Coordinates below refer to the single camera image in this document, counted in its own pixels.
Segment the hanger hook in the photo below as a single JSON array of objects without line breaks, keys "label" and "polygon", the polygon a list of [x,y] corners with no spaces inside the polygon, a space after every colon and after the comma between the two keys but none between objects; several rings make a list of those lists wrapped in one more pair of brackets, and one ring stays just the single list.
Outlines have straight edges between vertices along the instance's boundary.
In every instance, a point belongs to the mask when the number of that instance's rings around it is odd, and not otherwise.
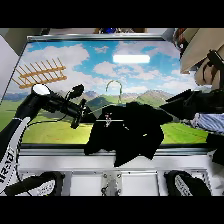
[{"label": "hanger hook", "polygon": [[110,82],[107,83],[107,86],[106,86],[106,92],[107,92],[107,90],[108,90],[109,85],[110,85],[112,82],[117,82],[117,83],[119,83],[119,84],[121,85],[121,88],[120,88],[120,95],[119,95],[118,103],[119,103],[119,101],[120,101],[120,103],[122,103],[122,101],[121,101],[121,94],[122,94],[122,84],[121,84],[121,82],[119,82],[118,80],[111,80]]}]

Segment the blue sky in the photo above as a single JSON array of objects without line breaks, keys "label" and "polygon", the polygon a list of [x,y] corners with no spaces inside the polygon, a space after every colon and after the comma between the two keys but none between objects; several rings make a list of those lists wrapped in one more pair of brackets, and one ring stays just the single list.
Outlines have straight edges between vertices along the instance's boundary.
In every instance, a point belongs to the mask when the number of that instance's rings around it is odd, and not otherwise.
[{"label": "blue sky", "polygon": [[[116,54],[149,55],[150,62],[117,64],[113,62],[113,55]],[[119,80],[123,85],[123,92],[127,93],[160,89],[175,94],[195,87],[192,76],[179,72],[179,52],[165,41],[34,42],[27,45],[19,65],[24,67],[24,64],[57,57],[66,66],[64,74],[68,79],[48,84],[54,91],[69,91],[72,86],[83,84],[85,91],[105,94],[106,84],[110,80]],[[113,83],[108,94],[118,93],[119,84]]]}]

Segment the wooden drying rack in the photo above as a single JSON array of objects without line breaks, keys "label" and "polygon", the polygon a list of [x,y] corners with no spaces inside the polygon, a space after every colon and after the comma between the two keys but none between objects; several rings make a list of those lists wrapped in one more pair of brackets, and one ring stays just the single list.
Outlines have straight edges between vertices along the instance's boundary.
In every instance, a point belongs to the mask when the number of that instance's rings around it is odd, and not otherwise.
[{"label": "wooden drying rack", "polygon": [[49,66],[51,67],[50,69],[46,67],[46,65],[44,64],[43,61],[41,61],[42,65],[44,66],[45,69],[42,69],[40,67],[40,65],[36,63],[36,65],[38,66],[38,68],[40,70],[37,70],[33,64],[30,63],[30,66],[35,70],[35,72],[31,71],[31,69],[24,65],[27,70],[29,71],[29,73],[27,73],[21,66],[20,69],[24,72],[23,74],[16,68],[15,70],[20,74],[20,76],[18,77],[19,81],[16,81],[14,78],[12,78],[12,80],[19,85],[19,88],[20,89],[25,89],[25,88],[29,88],[29,87],[32,87],[34,84],[46,84],[46,83],[52,83],[52,82],[57,82],[57,81],[62,81],[62,80],[66,80],[67,79],[67,76],[65,76],[63,73],[62,73],[62,70],[65,70],[66,67],[62,65],[61,61],[59,58],[57,58],[60,65],[61,66],[57,66],[56,62],[54,59],[52,59],[52,61],[54,62],[55,64],[55,68],[53,68],[53,66],[51,65],[51,63],[47,61],[47,63],[49,64]]}]

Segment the wooden rack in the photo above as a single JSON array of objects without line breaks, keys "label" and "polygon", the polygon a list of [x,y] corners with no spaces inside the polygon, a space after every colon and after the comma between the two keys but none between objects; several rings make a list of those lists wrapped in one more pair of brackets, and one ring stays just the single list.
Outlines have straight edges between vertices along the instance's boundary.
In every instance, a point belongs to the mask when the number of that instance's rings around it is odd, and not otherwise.
[{"label": "wooden rack", "polygon": [[59,58],[57,59],[61,66],[58,66],[55,60],[52,59],[52,61],[56,66],[55,68],[51,65],[51,63],[48,60],[46,60],[46,62],[50,66],[50,68],[47,68],[43,61],[41,61],[41,64],[43,65],[44,69],[42,69],[37,62],[35,63],[38,69],[35,68],[34,65],[31,63],[30,63],[31,67],[24,65],[29,72],[26,72],[24,68],[22,68],[22,66],[19,66],[19,68],[22,70],[23,73],[19,71],[18,68],[16,68],[15,70],[20,75],[18,77],[19,80],[15,80],[14,78],[12,78],[12,80],[19,85],[20,89],[32,87],[34,84],[46,84],[66,80],[67,76],[65,76],[62,73],[62,70],[65,70],[66,67],[62,65]]}]

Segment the green field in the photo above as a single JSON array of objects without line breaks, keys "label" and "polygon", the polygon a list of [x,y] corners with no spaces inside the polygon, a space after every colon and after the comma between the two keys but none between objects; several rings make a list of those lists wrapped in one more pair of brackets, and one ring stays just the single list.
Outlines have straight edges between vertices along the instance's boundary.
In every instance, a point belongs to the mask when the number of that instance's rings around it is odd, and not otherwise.
[{"label": "green field", "polygon": [[[16,108],[21,101],[13,102],[5,100],[0,106],[0,131],[9,123],[15,114]],[[40,113],[32,122],[52,120]],[[57,123],[43,123],[30,127],[25,132],[23,143],[72,143],[85,144],[88,141],[92,125],[80,124],[74,130],[70,128],[70,121],[61,121]],[[189,128],[183,124],[165,124],[162,126],[165,138],[164,144],[174,143],[203,143],[206,140],[207,133],[201,130]]]}]

